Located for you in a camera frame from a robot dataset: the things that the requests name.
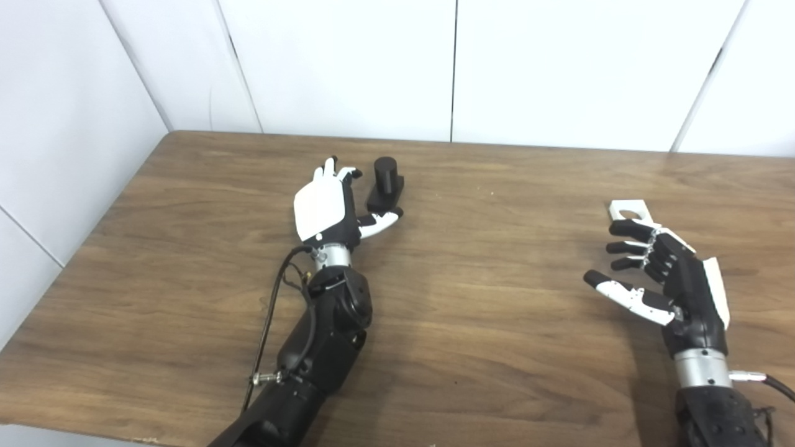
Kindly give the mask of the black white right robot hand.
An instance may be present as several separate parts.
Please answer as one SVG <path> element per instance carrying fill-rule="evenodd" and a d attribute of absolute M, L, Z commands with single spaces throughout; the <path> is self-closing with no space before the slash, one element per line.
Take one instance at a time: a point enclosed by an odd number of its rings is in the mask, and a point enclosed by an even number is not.
<path fill-rule="evenodd" d="M 615 220 L 609 232 L 627 238 L 607 244 L 606 252 L 622 254 L 611 263 L 611 269 L 643 271 L 661 286 L 661 291 L 619 282 L 593 269 L 585 272 L 585 283 L 633 314 L 661 326 L 671 357 L 690 349 L 727 356 L 730 312 L 717 258 L 698 258 L 696 250 L 675 232 L 653 222 Z"/>

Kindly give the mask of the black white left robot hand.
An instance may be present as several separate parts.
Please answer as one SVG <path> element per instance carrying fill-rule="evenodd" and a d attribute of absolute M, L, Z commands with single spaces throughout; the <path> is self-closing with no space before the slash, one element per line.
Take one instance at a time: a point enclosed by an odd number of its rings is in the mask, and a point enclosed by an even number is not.
<path fill-rule="evenodd" d="M 338 244 L 352 251 L 364 238 L 374 237 L 397 223 L 403 210 L 394 207 L 357 216 L 352 183 L 363 173 L 352 166 L 337 169 L 336 161 L 335 156 L 330 156 L 314 170 L 312 181 L 296 193 L 296 233 L 307 246 Z"/>

